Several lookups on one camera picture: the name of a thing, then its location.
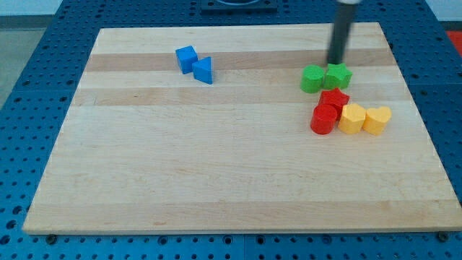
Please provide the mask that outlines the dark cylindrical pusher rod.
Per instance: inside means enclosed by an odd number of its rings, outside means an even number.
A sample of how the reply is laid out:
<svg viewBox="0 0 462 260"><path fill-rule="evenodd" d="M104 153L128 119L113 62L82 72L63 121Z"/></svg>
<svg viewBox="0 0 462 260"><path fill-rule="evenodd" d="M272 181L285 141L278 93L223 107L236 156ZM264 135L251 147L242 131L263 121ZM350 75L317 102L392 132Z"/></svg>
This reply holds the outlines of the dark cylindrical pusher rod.
<svg viewBox="0 0 462 260"><path fill-rule="evenodd" d="M343 61L357 6L358 0L337 1L336 15L327 54L328 64L340 64Z"/></svg>

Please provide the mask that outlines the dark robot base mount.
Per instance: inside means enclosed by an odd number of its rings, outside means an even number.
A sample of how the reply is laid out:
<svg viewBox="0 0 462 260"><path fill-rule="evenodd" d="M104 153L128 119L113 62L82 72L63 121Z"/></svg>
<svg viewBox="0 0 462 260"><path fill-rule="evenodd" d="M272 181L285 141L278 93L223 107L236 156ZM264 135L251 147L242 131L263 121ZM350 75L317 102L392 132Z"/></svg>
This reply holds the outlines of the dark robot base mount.
<svg viewBox="0 0 462 260"><path fill-rule="evenodd" d="M200 0L202 14L276 12L277 0Z"/></svg>

